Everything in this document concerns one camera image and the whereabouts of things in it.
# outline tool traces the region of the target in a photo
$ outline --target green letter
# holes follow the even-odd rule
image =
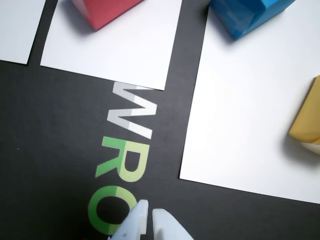
[[[123,199],[128,204],[130,209],[132,209],[137,204],[137,200],[131,192],[119,186],[105,186],[100,188],[93,194],[88,206],[88,216],[90,223],[100,233],[103,233],[105,235],[113,235],[119,225],[104,222],[97,214],[98,203],[101,199],[106,197],[117,197]]]
[[[126,182],[136,182],[144,175],[148,160],[149,145],[105,136],[102,140],[102,146],[119,149],[119,156],[98,165],[95,173],[96,178],[115,168],[117,168],[120,178]],[[140,154],[138,167],[135,171],[128,171],[125,167],[127,152]]]

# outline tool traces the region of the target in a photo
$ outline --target cube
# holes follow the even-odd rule
[[[108,24],[143,0],[72,0],[95,30]]]
[[[251,32],[295,0],[211,0],[210,6],[236,40]]]
[[[289,134],[305,148],[320,154],[320,76],[315,79]]]

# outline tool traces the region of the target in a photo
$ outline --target red block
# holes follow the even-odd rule
[[[142,1],[143,0],[72,0],[76,8],[96,30]]]

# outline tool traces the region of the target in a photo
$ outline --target white paper sheet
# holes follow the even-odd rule
[[[320,1],[231,42],[210,11],[180,178],[320,204],[320,156],[287,137],[320,75]]]
[[[164,90],[182,0],[145,0],[97,32],[59,0],[41,65]]]
[[[27,64],[46,0],[0,0],[0,60]]]

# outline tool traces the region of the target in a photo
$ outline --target letter w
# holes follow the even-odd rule
[[[132,117],[132,116],[151,116],[156,115],[157,105],[143,99],[142,97],[136,96],[126,90],[151,90],[150,88],[130,85],[122,82],[115,82],[113,85],[113,93],[117,94],[124,99],[127,99],[135,104],[140,105],[143,108],[133,109],[114,109],[109,110],[107,120],[114,123],[122,128],[128,129],[131,132],[139,134],[147,139],[151,139],[152,130],[144,126],[138,125],[131,121],[125,120],[121,117]]]

